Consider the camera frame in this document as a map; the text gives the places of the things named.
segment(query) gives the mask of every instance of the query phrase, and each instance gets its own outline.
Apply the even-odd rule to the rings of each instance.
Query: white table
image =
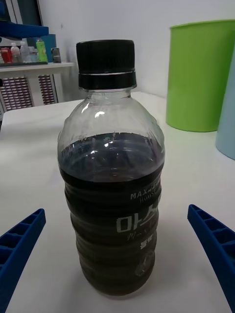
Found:
[[[56,147],[65,118],[79,101],[7,112],[0,133],[0,231],[43,207],[47,224],[22,273],[7,313],[230,313],[187,221],[194,203],[235,229],[235,161],[215,148],[216,133],[165,124],[165,99],[133,93],[165,135],[157,261],[149,281],[120,299],[84,278],[64,197]]]
[[[61,102],[63,101],[63,92],[60,74],[72,66],[74,66],[74,63],[62,62],[20,67],[0,67],[0,78],[27,77],[34,106],[42,106],[44,103],[38,76],[54,74],[56,93],[58,101]]]

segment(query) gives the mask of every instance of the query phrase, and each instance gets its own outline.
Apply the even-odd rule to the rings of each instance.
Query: blue object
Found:
[[[52,53],[51,53],[51,49],[52,48],[56,48],[56,38],[54,34],[49,34],[47,36],[40,36],[41,39],[44,41],[45,46],[46,46],[46,53],[47,53],[47,59],[48,62],[52,63],[53,62],[53,58],[52,58]]]
[[[35,25],[22,25],[0,22],[0,37],[29,38],[48,35],[49,28]]]
[[[235,233],[193,204],[188,208],[188,220],[235,313]]]
[[[45,223],[45,212],[39,209],[0,237],[0,313],[6,311]]]
[[[235,159],[235,48],[219,121],[216,147],[226,156]]]
[[[0,15],[4,15],[4,14],[5,14],[4,3],[0,2]]]

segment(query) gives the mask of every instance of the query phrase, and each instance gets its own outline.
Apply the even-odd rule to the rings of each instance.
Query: beverage bottle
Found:
[[[106,294],[125,295],[147,281],[155,262],[164,136],[131,97],[133,41],[76,48],[88,95],[65,121],[58,163],[85,277]]]
[[[41,38],[37,39],[36,42],[37,50],[38,50],[38,58],[40,62],[48,62],[46,46],[44,41]]]
[[[12,53],[11,50],[7,47],[1,49],[1,56],[4,60],[4,63],[12,63]]]
[[[12,62],[13,63],[21,63],[22,57],[20,49],[16,46],[16,43],[11,44],[11,53],[12,53]]]
[[[31,62],[30,51],[28,45],[24,41],[21,41],[21,56],[24,63]]]
[[[31,62],[37,62],[35,48],[32,46],[30,46],[28,48],[29,48]]]
[[[0,49],[0,64],[3,64],[3,63],[4,63],[4,59],[2,58],[1,49]]]

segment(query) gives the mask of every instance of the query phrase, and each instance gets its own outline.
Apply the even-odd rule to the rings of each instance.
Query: black bottle cap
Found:
[[[79,86],[83,89],[124,89],[136,86],[132,40],[78,43]]]

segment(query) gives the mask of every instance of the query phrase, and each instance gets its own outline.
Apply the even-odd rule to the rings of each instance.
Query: green bin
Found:
[[[216,131],[235,43],[235,20],[171,28],[166,122]]]

